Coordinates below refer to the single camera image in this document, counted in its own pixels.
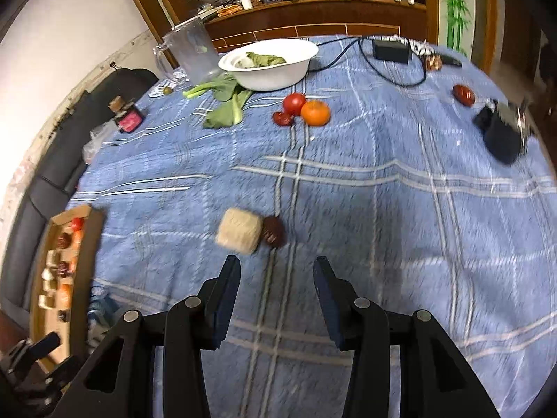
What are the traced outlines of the red date far right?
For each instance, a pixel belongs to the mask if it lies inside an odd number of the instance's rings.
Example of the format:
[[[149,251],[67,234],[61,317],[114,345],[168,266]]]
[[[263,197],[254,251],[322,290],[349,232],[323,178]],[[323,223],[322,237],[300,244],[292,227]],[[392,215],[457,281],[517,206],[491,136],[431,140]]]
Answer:
[[[453,97],[467,108],[471,108],[476,102],[475,93],[462,84],[456,84],[453,86],[451,93]]]

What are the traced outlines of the orange tangerine by tomato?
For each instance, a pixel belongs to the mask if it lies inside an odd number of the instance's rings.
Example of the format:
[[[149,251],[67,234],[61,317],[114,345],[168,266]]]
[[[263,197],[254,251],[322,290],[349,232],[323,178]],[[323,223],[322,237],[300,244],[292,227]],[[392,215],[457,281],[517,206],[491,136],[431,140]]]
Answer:
[[[309,100],[302,106],[300,116],[307,125],[323,126],[330,120],[330,109],[322,101]]]

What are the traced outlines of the clear plastic pitcher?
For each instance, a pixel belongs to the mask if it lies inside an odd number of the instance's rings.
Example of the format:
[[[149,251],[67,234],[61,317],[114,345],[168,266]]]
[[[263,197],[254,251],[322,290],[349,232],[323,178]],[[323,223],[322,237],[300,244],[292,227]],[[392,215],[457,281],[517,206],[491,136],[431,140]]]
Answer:
[[[162,37],[163,43],[154,47],[155,61],[163,75],[179,85],[196,86],[221,74],[219,56],[202,20],[195,16],[172,28]],[[169,69],[162,61],[169,51],[179,64],[181,74]]]

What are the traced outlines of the wooden cabinet shelf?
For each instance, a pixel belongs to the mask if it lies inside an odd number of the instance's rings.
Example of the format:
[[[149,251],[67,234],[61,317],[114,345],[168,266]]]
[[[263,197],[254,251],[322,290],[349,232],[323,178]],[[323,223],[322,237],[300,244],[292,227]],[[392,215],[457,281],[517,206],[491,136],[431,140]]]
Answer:
[[[197,0],[133,0],[156,41],[190,19]],[[275,38],[398,34],[438,43],[439,0],[297,0],[258,5],[206,24],[219,53]]]

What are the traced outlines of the red tomato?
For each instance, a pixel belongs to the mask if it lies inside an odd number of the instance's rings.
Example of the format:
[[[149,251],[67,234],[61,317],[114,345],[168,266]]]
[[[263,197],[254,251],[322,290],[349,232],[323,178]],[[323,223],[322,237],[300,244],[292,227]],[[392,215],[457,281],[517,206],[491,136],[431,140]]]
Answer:
[[[74,232],[80,231],[83,228],[84,219],[81,217],[75,217],[72,219],[71,227]]]
[[[282,101],[285,112],[293,116],[300,116],[301,110],[306,103],[306,97],[302,93],[290,93]]]

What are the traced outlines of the clear plastic bag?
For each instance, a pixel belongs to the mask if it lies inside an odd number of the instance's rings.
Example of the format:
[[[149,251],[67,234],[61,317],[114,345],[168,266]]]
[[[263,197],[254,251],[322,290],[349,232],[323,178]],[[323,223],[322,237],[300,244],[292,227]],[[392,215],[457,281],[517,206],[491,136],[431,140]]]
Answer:
[[[97,126],[90,131],[90,141],[82,148],[83,161],[90,165],[94,157],[101,149],[103,143],[110,139],[117,131],[117,125],[110,119],[103,125]]]

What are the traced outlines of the dark red date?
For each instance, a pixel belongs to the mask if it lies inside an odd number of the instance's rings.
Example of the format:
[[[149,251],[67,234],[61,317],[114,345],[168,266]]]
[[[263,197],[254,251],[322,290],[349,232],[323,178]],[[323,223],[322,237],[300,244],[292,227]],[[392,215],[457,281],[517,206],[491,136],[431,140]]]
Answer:
[[[262,220],[261,239],[272,248],[280,248],[286,243],[284,224],[277,216],[266,216]]]

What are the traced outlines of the black leather sofa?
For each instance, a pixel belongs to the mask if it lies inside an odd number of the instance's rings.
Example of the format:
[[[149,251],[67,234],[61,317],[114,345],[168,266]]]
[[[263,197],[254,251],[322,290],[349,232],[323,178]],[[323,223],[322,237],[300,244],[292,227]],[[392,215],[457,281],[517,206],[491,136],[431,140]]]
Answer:
[[[114,97],[136,101],[157,81],[149,70],[121,68],[82,93],[64,114],[54,141],[31,175],[9,234],[1,274],[1,309],[25,331],[41,239],[50,218],[64,211],[87,169],[82,148],[90,141],[91,130],[112,118],[109,103]]]

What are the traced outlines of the black power adapter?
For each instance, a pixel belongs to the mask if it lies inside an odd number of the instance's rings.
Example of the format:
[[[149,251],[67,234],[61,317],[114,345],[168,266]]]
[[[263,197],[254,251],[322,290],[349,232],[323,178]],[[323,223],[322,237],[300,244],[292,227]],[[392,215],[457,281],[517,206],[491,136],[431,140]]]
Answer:
[[[408,64],[411,59],[411,46],[406,42],[375,39],[372,44],[375,60]]]

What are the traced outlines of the green leafy vegetable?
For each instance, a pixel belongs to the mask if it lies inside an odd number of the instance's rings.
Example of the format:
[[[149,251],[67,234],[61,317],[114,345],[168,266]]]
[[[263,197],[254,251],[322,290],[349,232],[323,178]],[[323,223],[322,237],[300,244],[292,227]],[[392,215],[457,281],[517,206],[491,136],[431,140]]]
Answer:
[[[244,89],[230,73],[222,73],[214,80],[183,91],[182,95],[192,99],[208,92],[212,93],[218,106],[207,112],[203,122],[204,129],[224,129],[243,121],[244,105],[253,93],[251,90]]]

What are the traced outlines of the brown cardboard box tray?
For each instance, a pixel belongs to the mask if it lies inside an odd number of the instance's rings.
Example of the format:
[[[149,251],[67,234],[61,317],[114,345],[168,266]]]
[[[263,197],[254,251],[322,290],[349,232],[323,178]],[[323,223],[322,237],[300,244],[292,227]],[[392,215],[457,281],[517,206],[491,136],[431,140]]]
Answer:
[[[83,228],[77,232],[71,227],[75,217],[84,219]],[[102,211],[82,205],[52,217],[47,223],[36,261],[29,321],[32,342],[50,332],[61,338],[61,345],[40,361],[45,371],[70,356],[88,355],[87,312],[104,220]],[[62,232],[72,235],[72,244],[64,250],[56,247]]]

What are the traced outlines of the wrinkled red date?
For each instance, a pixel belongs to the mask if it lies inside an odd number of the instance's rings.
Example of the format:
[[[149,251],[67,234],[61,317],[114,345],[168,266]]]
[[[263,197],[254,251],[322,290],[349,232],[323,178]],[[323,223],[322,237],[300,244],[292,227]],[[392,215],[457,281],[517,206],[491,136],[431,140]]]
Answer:
[[[62,232],[61,235],[57,237],[56,247],[57,249],[67,249],[72,244],[72,235],[67,232]]]

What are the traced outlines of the red date by tomato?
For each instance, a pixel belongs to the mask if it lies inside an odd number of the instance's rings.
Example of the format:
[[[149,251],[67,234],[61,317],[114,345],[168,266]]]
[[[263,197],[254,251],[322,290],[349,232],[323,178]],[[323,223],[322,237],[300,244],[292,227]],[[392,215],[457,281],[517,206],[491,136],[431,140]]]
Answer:
[[[279,126],[292,126],[295,123],[293,115],[285,111],[276,111],[272,115],[273,122]]]

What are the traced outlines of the black red jar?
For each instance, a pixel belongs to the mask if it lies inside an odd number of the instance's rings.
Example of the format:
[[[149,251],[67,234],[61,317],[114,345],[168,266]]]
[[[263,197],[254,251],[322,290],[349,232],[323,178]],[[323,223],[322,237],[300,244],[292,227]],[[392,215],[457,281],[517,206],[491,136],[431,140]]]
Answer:
[[[121,133],[130,134],[138,129],[143,121],[142,112],[133,101],[126,101],[122,96],[116,96],[110,101],[109,109],[114,113],[114,122]]]

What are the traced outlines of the white bowl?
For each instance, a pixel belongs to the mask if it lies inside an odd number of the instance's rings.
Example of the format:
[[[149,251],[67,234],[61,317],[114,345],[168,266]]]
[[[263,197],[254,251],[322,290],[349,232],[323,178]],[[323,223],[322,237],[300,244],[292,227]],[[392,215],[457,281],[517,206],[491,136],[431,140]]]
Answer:
[[[244,89],[272,92],[303,80],[318,51],[316,44],[302,39],[256,41],[229,51],[218,66]]]

